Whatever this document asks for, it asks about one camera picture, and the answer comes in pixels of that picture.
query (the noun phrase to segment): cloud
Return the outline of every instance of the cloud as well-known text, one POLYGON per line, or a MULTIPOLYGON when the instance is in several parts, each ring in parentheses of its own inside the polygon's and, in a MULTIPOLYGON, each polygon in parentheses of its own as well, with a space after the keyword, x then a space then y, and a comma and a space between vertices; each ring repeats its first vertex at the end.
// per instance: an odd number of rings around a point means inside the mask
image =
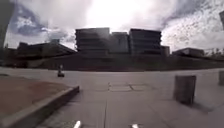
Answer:
POLYGON ((38 33, 36 36, 24 36, 8 30, 5 44, 8 44, 10 48, 17 48, 20 42, 26 42, 29 44, 44 43, 46 38, 47 35, 45 33, 38 33))
POLYGON ((36 27, 36 24, 31 21, 31 18, 18 17, 16 22, 17 28, 22 28, 24 26, 36 27))
POLYGON ((224 47, 224 32, 219 17, 223 8, 223 0, 206 0, 193 14, 170 21, 163 30, 162 43, 170 45, 173 50, 224 47))
MULTIPOLYGON (((214 45, 222 41, 217 13, 223 8, 223 0, 16 1, 19 6, 32 12, 28 17, 35 17, 26 20, 38 26, 34 29, 31 24, 31 27, 18 31, 17 34, 24 33, 24 37, 28 33, 36 32, 36 37, 43 36, 41 39, 61 38, 63 42, 74 42, 76 28, 108 26, 112 27, 112 31, 128 31, 130 28, 162 30, 162 43, 170 45, 172 49, 202 47, 205 43, 206 47, 211 47, 212 44, 204 37, 215 38, 214 45)), ((24 9, 19 10, 20 14, 24 12, 24 9)))

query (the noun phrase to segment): wall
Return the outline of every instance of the wall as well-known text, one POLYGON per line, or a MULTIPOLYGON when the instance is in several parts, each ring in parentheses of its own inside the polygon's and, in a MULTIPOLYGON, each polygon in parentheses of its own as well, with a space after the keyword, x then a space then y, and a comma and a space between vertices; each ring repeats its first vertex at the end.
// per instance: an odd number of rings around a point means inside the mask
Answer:
POLYGON ((109 57, 88 57, 70 55, 46 60, 37 68, 58 69, 60 65, 63 65, 65 70, 111 72, 197 70, 224 67, 223 62, 179 56, 113 55, 109 57))

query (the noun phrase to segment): pavement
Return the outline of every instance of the pavement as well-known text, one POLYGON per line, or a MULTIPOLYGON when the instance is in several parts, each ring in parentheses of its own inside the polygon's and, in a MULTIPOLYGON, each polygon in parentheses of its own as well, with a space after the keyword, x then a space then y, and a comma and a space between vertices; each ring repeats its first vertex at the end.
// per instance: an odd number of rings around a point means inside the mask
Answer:
POLYGON ((0 120, 55 95, 68 87, 62 84, 0 76, 0 120))
POLYGON ((76 72, 0 68, 0 73, 80 86, 80 94, 37 128, 223 128, 224 87, 218 72, 224 69, 170 72, 76 72), (196 75, 195 105, 173 100, 176 75, 196 75))

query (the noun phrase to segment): concrete block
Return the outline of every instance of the concrete block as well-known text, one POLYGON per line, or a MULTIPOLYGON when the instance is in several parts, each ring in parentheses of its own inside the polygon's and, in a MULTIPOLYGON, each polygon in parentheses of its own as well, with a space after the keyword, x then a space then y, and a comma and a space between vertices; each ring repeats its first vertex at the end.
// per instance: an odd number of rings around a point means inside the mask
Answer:
POLYGON ((194 103, 196 76, 176 76, 174 99, 186 105, 194 103))
POLYGON ((219 71, 219 85, 224 86, 224 71, 219 71))

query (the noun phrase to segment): office building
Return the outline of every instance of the office building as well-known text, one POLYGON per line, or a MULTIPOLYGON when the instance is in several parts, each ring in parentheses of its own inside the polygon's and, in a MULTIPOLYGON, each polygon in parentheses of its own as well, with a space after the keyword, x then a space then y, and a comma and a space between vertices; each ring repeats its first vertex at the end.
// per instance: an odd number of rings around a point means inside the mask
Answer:
POLYGON ((204 50, 196 48, 184 48, 173 52, 173 55, 177 56, 189 56, 189 57, 204 57, 204 50))
POLYGON ((111 54, 128 54, 130 52, 127 32, 113 32, 110 41, 109 51, 111 54))
POLYGON ((221 22, 222 22, 222 25, 223 25, 223 28, 224 28, 224 11, 220 12, 219 15, 220 15, 221 22))
POLYGON ((162 54, 159 31, 131 29, 129 41, 132 54, 162 54))
POLYGON ((76 30, 76 43, 81 54, 107 54, 110 43, 109 28, 76 30))
POLYGON ((14 11, 14 4, 10 0, 0 0, 0 49, 4 47, 5 36, 14 11))

